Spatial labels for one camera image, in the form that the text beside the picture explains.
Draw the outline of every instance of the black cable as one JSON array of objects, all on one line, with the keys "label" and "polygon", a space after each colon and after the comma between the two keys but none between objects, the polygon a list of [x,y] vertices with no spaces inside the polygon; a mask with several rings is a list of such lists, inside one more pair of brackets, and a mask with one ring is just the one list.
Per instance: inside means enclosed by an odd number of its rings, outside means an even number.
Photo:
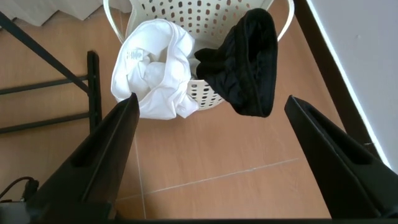
[{"label": "black cable", "polygon": [[34,181],[35,179],[33,179],[33,177],[20,177],[16,180],[14,180],[11,184],[8,185],[8,187],[6,187],[0,194],[0,199],[14,186],[16,185],[18,182],[22,181],[22,180],[29,180],[29,181]]}]

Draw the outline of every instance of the wooden floor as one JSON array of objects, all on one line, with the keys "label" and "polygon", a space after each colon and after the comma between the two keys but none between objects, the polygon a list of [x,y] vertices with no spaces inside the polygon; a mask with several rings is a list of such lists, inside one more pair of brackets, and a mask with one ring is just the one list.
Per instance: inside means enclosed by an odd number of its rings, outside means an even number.
[{"label": "wooden floor", "polygon": [[[125,28],[128,16],[113,11]],[[287,6],[271,8],[277,28]],[[20,26],[76,74],[86,52],[100,58],[103,114],[116,104],[111,74],[120,43],[102,9],[86,21],[57,13],[42,27]],[[4,30],[0,89],[62,78]],[[236,114],[228,103],[187,119],[142,119],[119,191],[127,218],[326,218],[322,195],[284,113],[289,95],[310,102],[341,126],[300,26],[294,19],[279,45],[274,110],[268,118]],[[86,95],[69,84],[0,96],[0,127],[80,113]],[[0,135],[0,189],[29,175],[43,183],[88,135],[88,120]],[[24,184],[5,198],[19,199]]]}]

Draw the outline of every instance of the white wall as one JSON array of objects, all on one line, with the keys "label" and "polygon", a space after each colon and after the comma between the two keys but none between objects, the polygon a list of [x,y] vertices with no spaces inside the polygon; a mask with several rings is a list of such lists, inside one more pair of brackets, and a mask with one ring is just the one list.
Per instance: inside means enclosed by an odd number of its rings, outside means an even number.
[{"label": "white wall", "polygon": [[384,163],[398,173],[398,0],[307,0]]}]

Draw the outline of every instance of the white plastic basket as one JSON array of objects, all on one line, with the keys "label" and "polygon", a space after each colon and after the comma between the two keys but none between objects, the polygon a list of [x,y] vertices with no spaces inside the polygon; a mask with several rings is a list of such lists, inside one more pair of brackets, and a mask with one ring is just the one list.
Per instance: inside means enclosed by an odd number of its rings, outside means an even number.
[{"label": "white plastic basket", "polygon": [[[269,9],[274,0],[130,0],[132,12],[126,29],[126,37],[141,23],[161,18],[172,21],[195,38],[194,52],[202,48],[218,48],[232,26],[235,26],[246,11],[254,8]],[[289,15],[278,41],[285,34],[294,15],[294,2],[289,3]],[[125,37],[113,21],[109,0],[103,0],[106,17],[123,43]],[[206,110],[220,104],[223,99],[204,80],[191,80],[188,94]]]}]

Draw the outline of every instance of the white curtain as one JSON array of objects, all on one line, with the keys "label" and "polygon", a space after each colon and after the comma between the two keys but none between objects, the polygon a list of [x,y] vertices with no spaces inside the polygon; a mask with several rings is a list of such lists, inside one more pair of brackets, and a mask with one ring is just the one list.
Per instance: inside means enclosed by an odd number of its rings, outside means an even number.
[{"label": "white curtain", "polygon": [[[86,19],[102,2],[103,0],[0,0],[0,11],[10,19],[18,18],[41,26],[58,10],[81,20]],[[129,0],[111,0],[109,4],[122,12],[131,12]]]}]

